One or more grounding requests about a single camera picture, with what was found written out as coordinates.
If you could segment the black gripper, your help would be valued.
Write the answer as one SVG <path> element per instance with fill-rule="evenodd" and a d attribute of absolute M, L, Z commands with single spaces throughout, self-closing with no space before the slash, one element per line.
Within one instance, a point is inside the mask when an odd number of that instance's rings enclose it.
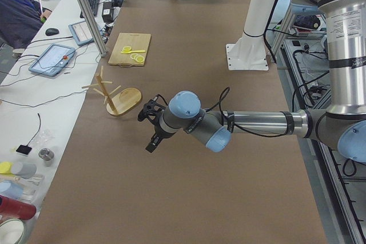
<path fill-rule="evenodd" d="M 154 134 L 145 148 L 148 152 L 152 153 L 158 147 L 159 143 L 163 139 L 169 138 L 169 133 L 166 132 L 161 126 L 161 118 L 162 115 L 156 115 L 152 120 L 152 124 L 154 125 Z"/>

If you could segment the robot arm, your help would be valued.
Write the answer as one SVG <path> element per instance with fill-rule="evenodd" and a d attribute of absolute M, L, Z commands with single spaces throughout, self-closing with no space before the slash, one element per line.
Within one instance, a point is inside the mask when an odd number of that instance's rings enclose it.
<path fill-rule="evenodd" d="M 148 119 L 154 135 L 147 145 L 159 143 L 178 130 L 194 136 L 219 152 L 232 133 L 263 137 L 297 135 L 327 145 L 343 157 L 365 161 L 365 0 L 292 0 L 295 13 L 325 15 L 331 104 L 326 109 L 261 113 L 203 109 L 191 91 L 177 93 L 167 106 L 156 99 L 144 104 L 138 120 Z"/>

